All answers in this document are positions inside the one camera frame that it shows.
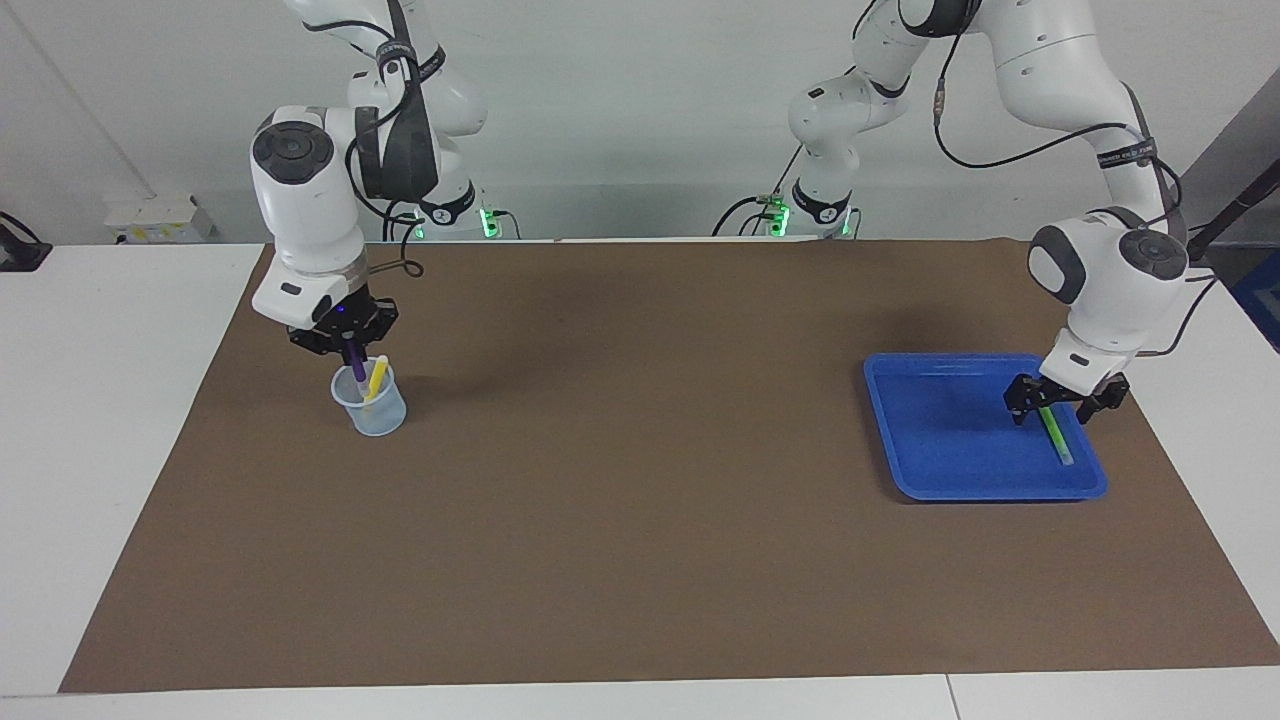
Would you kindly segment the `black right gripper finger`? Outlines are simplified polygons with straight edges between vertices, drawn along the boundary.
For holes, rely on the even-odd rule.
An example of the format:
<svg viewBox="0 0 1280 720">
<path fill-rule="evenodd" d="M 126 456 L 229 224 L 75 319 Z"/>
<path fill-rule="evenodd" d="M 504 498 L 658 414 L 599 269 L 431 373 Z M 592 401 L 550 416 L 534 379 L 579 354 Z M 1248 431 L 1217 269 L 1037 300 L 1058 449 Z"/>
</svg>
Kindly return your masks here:
<svg viewBox="0 0 1280 720">
<path fill-rule="evenodd" d="M 364 299 L 353 304 L 353 342 L 364 354 L 380 342 L 390 332 L 399 318 L 399 309 L 393 299 Z"/>
<path fill-rule="evenodd" d="M 347 340 L 340 334 L 332 334 L 316 329 L 303 331 L 288 328 L 289 342 L 316 355 L 338 354 L 342 359 L 348 357 Z"/>
</svg>

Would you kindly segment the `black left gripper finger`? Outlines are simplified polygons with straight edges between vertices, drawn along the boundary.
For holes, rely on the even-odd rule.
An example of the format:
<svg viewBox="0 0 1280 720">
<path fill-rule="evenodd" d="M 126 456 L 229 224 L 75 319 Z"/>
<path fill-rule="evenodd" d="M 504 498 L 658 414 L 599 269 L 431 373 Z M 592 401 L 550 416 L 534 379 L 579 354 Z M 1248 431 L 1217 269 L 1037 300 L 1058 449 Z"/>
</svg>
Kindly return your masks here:
<svg viewBox="0 0 1280 720">
<path fill-rule="evenodd" d="M 1120 409 L 1130 392 L 1130 384 L 1124 374 L 1108 378 L 1094 393 L 1082 396 L 1075 411 L 1076 420 L 1087 424 L 1102 411 Z"/>
<path fill-rule="evenodd" d="M 1012 423 L 1021 427 L 1025 420 L 1039 413 L 1048 402 L 1044 393 L 1044 379 L 1033 375 L 1016 375 L 1004 392 L 1004 402 Z"/>
</svg>

